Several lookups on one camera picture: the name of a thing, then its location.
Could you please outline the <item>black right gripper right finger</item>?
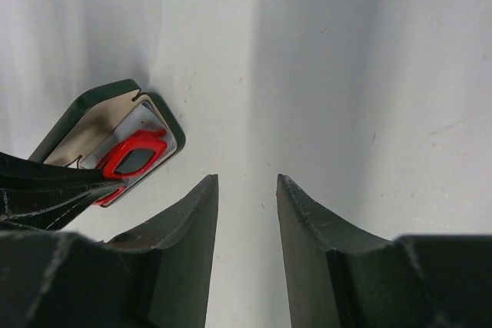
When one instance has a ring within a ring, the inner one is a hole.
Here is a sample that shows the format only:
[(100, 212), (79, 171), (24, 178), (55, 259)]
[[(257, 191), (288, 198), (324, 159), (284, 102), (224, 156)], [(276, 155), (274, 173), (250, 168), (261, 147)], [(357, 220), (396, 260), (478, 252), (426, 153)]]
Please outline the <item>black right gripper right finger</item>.
[(278, 220), (294, 327), (489, 327), (488, 235), (373, 235), (290, 177)]

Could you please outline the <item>dark green glasses case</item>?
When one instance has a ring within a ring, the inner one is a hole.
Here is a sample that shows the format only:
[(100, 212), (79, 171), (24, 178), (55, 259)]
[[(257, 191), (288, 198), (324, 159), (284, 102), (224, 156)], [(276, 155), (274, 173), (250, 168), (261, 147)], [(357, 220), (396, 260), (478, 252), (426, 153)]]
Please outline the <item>dark green glasses case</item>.
[[(132, 79), (104, 84), (81, 94), (30, 155), (30, 160), (79, 169), (78, 161), (85, 159), (134, 108), (143, 102), (148, 102), (157, 111), (158, 117), (168, 124), (176, 137), (178, 147), (166, 160), (166, 162), (170, 161), (184, 148), (185, 133), (165, 100), (157, 93), (142, 91)], [(118, 198), (128, 193), (166, 162), (153, 170), (149, 169), (137, 179), (130, 180), (129, 187)]]

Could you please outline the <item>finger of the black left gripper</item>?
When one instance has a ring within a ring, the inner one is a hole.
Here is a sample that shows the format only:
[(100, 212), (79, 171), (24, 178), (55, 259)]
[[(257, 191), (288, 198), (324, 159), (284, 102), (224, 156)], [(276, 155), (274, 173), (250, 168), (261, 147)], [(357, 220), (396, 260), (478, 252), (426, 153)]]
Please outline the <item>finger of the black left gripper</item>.
[(79, 170), (1, 154), (1, 229), (60, 230), (123, 186), (101, 170)]

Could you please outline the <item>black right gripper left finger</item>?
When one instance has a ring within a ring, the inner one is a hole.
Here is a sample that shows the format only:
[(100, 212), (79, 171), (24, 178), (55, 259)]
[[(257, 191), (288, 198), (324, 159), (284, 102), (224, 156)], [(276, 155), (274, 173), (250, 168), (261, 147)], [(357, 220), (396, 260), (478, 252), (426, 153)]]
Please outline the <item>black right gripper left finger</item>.
[(98, 242), (74, 232), (1, 233), (3, 327), (203, 327), (218, 176)]

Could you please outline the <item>light blue cleaning cloth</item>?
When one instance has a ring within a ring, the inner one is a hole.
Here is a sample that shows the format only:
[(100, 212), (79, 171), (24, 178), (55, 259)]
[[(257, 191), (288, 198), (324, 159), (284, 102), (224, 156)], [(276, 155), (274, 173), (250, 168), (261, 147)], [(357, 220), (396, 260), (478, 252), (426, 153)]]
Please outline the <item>light blue cleaning cloth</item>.
[(78, 161), (79, 169), (94, 169), (98, 162), (116, 145), (127, 139), (137, 130), (158, 131), (166, 130), (166, 135), (160, 137), (168, 144), (166, 151), (150, 166), (150, 170), (166, 162), (178, 147), (175, 135), (168, 124), (160, 119), (157, 111), (148, 102), (140, 103), (134, 108), (121, 123), (103, 140), (85, 159)]

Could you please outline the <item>red sunglasses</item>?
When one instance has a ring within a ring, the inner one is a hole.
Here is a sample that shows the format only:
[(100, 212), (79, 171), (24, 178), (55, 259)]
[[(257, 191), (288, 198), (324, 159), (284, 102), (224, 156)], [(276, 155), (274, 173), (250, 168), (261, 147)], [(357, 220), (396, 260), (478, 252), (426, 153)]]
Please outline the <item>red sunglasses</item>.
[(97, 199), (95, 204), (108, 207), (129, 187), (130, 180), (145, 174), (168, 148), (163, 139), (167, 131), (137, 130), (131, 136), (116, 144), (97, 163), (107, 179), (123, 181), (123, 185), (111, 194)]

